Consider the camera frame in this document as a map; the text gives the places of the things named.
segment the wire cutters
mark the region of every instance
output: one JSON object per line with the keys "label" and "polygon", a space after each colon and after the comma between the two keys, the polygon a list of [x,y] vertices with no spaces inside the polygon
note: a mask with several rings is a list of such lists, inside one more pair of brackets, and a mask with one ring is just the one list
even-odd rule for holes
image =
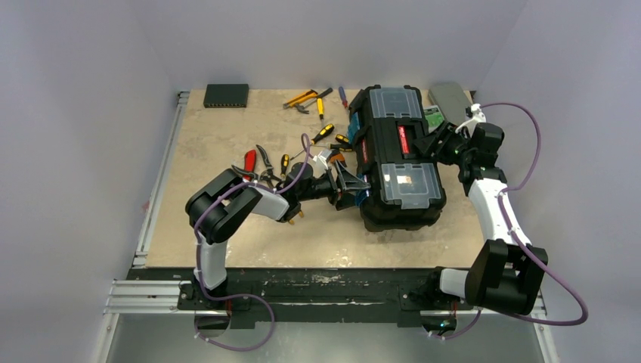
{"label": "wire cutters", "polygon": [[262,182],[266,182],[267,185],[269,185],[269,187],[273,189],[275,188],[275,185],[273,182],[276,182],[276,184],[278,184],[282,180],[280,180],[280,178],[274,175],[274,167],[271,165],[269,161],[269,157],[267,156],[267,151],[265,151],[265,149],[260,145],[256,145],[256,148],[259,149],[262,162],[265,164],[265,168],[267,168],[264,172],[261,173],[259,180]]}

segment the gray device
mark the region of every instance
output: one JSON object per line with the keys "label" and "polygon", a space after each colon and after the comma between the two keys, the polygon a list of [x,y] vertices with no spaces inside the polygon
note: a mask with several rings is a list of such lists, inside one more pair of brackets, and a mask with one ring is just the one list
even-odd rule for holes
{"label": "gray device", "polygon": [[458,126],[467,120],[465,109],[472,106],[463,88],[456,82],[434,85],[427,92],[429,101],[441,109],[445,121]]}

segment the black screwdriver handle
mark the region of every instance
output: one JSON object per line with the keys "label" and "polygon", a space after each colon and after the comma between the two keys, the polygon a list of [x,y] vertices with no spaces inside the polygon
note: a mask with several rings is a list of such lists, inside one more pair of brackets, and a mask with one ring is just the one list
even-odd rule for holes
{"label": "black screwdriver handle", "polygon": [[325,91],[322,91],[318,96],[316,96],[316,98],[323,98],[323,97],[327,96],[328,94],[332,93],[332,91],[333,91],[333,89],[331,87],[329,87]]}
{"label": "black screwdriver handle", "polygon": [[350,145],[345,144],[330,144],[330,149],[338,151],[354,151]]}
{"label": "black screwdriver handle", "polygon": [[323,127],[323,129],[320,132],[318,132],[318,135],[314,136],[314,138],[311,140],[311,143],[312,144],[318,143],[320,140],[323,140],[324,138],[329,136],[333,131],[334,131],[334,125],[330,123],[327,126]]}
{"label": "black screwdriver handle", "polygon": [[349,139],[345,135],[340,135],[338,134],[334,140],[338,141],[341,144],[349,145],[351,147],[351,143],[349,142]]}

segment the clear plastic lid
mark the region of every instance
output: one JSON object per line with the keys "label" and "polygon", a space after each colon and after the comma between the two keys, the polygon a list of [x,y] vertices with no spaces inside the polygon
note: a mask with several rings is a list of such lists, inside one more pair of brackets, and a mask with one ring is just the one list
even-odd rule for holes
{"label": "clear plastic lid", "polygon": [[421,118],[419,98],[413,89],[402,87],[371,89],[370,102],[375,119],[383,117]]}
{"label": "clear plastic lid", "polygon": [[386,201],[400,200],[401,209],[427,209],[430,198],[441,198],[431,163],[382,164],[381,170]]}

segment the yellow screwdriver handle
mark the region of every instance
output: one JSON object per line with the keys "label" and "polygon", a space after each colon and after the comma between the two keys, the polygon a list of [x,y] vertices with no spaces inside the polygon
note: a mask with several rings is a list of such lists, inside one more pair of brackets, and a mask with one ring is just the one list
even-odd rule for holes
{"label": "yellow screwdriver handle", "polygon": [[335,139],[336,139],[336,141],[338,141],[338,142],[344,142],[344,143],[346,143],[346,144],[349,144],[349,139],[347,139],[347,137],[345,137],[344,135],[340,135],[340,134],[338,134],[338,135],[335,137]]}
{"label": "yellow screwdriver handle", "polygon": [[318,106],[318,114],[322,115],[325,112],[325,109],[323,107],[323,99],[322,98],[316,98],[316,106]]}
{"label": "yellow screwdriver handle", "polygon": [[285,175],[287,174],[287,167],[290,165],[290,156],[287,154],[284,154],[283,157],[280,158],[280,177],[285,179]]}
{"label": "yellow screwdriver handle", "polygon": [[314,138],[311,140],[311,143],[318,143],[320,140],[323,140],[324,138],[329,136],[332,131],[334,131],[334,125],[332,123],[328,123],[327,126],[323,127],[323,129],[318,132],[318,135],[314,136]]}

